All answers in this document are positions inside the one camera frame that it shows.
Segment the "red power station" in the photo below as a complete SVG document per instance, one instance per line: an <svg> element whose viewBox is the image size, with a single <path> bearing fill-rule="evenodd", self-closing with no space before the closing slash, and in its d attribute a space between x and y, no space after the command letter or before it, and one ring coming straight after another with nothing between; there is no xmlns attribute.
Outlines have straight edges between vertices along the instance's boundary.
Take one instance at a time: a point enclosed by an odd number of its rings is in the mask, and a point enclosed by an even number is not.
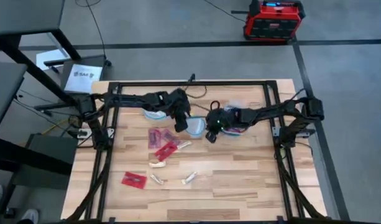
<svg viewBox="0 0 381 224"><path fill-rule="evenodd" d="M247 40L288 41L305 17L300 1L252 0L244 26Z"/></svg>

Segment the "gray floor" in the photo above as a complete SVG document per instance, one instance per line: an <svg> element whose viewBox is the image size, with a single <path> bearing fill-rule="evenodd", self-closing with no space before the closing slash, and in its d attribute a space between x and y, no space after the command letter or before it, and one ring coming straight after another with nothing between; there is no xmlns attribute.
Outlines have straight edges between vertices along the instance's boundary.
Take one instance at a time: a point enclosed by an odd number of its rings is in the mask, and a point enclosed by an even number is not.
<svg viewBox="0 0 381 224"><path fill-rule="evenodd" d="M247 10L250 3L211 1L227 11ZM303 3L307 17L298 30L299 40L381 39L381 0ZM93 9L107 44L243 40L242 22L202 0L105 0ZM74 1L67 1L61 27L73 44L100 44L89 10ZM45 34L28 35L21 45L52 42ZM323 125L350 216L381 223L381 45L307 46L301 47L301 52L315 95L324 103ZM24 53L35 60L39 52ZM100 53L80 51L82 55ZM292 78L298 89L303 87L292 47L288 46L111 49L106 54L114 65L106 80L186 79L196 73L197 78L216 79ZM0 52L0 61L11 59ZM58 81L54 73L48 74ZM57 100L28 74L22 89ZM27 104L44 103L23 95L22 101ZM42 118L12 105L1 124L0 137L19 144L30 133L49 126ZM318 157L315 159L330 212L333 208L326 192L324 167ZM17 197L23 208L42 208L42 221L58 220L64 190L24 192L27 197Z"/></svg>

